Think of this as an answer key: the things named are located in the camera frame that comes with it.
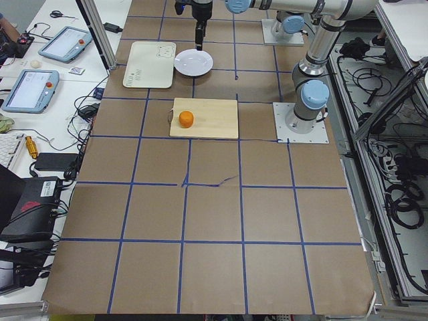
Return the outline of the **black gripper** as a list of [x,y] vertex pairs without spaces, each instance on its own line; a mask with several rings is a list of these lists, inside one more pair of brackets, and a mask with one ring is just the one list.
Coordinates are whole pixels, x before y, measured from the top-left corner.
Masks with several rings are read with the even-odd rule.
[[[210,19],[212,17],[213,1],[212,0],[176,0],[175,11],[181,15],[188,5],[192,9],[192,16],[195,19]],[[197,21],[195,27],[195,49],[203,51],[203,40],[206,34],[206,21]]]

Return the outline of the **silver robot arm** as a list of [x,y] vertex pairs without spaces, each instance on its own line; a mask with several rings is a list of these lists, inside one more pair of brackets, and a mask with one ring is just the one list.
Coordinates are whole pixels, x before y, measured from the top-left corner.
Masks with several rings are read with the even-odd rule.
[[317,117],[320,106],[309,106],[302,98],[304,86],[310,80],[317,80],[324,90],[324,96],[329,97],[328,87],[321,81],[324,66],[336,43],[338,36],[344,29],[347,21],[359,19],[370,13],[377,1],[226,1],[226,8],[236,14],[243,13],[250,8],[259,10],[289,11],[293,13],[310,13],[321,15],[320,25],[313,41],[303,59],[296,64],[292,79],[296,90],[296,104],[294,114],[301,120],[310,121]]

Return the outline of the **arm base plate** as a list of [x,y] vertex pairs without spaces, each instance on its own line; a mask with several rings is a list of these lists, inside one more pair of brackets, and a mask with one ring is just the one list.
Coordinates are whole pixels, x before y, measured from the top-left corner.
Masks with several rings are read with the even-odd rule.
[[290,144],[328,144],[326,123],[320,110],[314,120],[301,120],[294,114],[294,103],[274,102],[277,141]]
[[304,19],[301,16],[277,19],[262,19],[263,40],[266,45],[303,46],[304,38],[301,30]]

